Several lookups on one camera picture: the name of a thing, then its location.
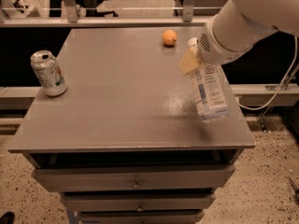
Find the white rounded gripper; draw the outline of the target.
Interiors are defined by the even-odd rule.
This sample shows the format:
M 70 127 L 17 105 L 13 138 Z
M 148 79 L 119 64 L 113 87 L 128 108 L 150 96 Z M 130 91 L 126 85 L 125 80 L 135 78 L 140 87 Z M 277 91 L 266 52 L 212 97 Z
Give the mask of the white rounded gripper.
M 189 47 L 182 57 L 179 68 L 183 76 L 188 75 L 200 67 L 202 61 L 205 63 L 223 65 L 236 61 L 246 52 L 251 50 L 248 47 L 242 51 L 232 51 L 225 48 L 214 35 L 214 18 L 208 21 L 202 28 L 198 37 L 197 47 Z

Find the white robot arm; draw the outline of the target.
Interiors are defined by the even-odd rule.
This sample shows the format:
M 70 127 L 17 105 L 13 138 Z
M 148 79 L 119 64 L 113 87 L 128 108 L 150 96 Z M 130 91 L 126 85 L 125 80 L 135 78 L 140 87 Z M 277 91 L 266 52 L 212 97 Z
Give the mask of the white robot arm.
M 228 0 L 188 41 L 179 68 L 187 75 L 208 64 L 234 62 L 276 32 L 299 35 L 299 0 Z

